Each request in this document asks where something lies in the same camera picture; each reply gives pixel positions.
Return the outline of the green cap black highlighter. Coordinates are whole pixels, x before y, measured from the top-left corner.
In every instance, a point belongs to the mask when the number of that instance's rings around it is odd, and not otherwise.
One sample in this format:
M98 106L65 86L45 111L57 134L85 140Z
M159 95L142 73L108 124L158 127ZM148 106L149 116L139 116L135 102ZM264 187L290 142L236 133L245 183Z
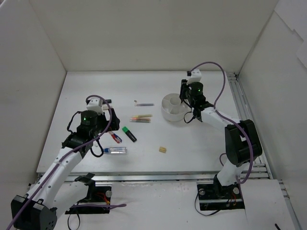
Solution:
M132 134L132 132L126 127L124 126L122 128L122 131L128 136L128 138L134 143L137 141L136 137Z

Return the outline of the green grey marker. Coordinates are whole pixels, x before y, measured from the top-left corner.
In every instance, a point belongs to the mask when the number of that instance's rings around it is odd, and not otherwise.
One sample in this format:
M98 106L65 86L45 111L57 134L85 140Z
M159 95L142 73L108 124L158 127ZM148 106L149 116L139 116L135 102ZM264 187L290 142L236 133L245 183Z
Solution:
M130 122L133 122L133 123L151 123L150 120L141 120L141 119L131 119Z

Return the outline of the orange tip brown marker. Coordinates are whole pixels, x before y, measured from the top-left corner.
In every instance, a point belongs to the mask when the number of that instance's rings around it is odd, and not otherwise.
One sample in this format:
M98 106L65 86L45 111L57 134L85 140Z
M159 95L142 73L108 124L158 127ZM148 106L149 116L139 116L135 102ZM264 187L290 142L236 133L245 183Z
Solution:
M138 120L138 121L146 121L146 122L151 121L149 117L131 117L130 120Z

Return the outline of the clear glue bottle blue cap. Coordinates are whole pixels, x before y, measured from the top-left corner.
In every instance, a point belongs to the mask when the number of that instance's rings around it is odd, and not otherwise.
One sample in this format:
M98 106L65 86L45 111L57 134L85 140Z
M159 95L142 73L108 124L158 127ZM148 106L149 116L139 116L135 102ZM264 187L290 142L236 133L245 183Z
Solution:
M125 155L127 154L126 147L110 147L104 148L104 153L109 155Z

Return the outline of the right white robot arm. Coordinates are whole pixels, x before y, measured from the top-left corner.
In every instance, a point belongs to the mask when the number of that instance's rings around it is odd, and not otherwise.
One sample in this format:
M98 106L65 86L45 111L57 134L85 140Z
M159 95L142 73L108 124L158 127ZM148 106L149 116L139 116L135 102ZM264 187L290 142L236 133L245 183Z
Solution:
M260 139L252 120L234 120L216 109L203 95L199 81L181 81L179 98L192 112L192 120L208 123L224 132L227 160L213 179L212 191L217 197L229 193L230 186L243 184L249 178L254 160L262 154Z

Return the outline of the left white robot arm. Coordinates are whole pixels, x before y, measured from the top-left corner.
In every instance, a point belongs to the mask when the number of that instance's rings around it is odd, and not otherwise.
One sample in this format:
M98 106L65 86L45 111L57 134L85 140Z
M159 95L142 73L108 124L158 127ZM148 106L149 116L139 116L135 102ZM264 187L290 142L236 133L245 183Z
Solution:
M52 230L65 212L81 200L90 201L96 195L94 174L78 176L68 189L65 181L71 171L92 151L94 142L108 131L119 130L120 120L113 108L110 118L102 109L81 111L81 123L70 132L62 147L40 180L24 195L11 201L12 221L7 227L19 230Z

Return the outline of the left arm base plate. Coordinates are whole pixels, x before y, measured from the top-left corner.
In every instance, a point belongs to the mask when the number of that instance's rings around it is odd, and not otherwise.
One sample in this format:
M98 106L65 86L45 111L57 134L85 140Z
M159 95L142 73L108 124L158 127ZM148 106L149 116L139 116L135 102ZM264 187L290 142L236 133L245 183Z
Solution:
M78 205L88 205L88 204L101 204L109 205L112 196L111 186L97 186L92 193L91 199L86 200L82 199L77 204ZM68 214L109 214L110 210L106 207L77 207L70 208L65 212L65 215Z

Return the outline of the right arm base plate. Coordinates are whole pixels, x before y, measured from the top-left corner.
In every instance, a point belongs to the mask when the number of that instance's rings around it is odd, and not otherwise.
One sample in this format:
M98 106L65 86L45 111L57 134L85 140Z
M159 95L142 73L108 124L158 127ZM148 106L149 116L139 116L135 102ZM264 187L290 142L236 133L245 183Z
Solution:
M238 184L233 184L217 193L213 184L197 184L196 207L200 211L222 211L245 209L243 196Z

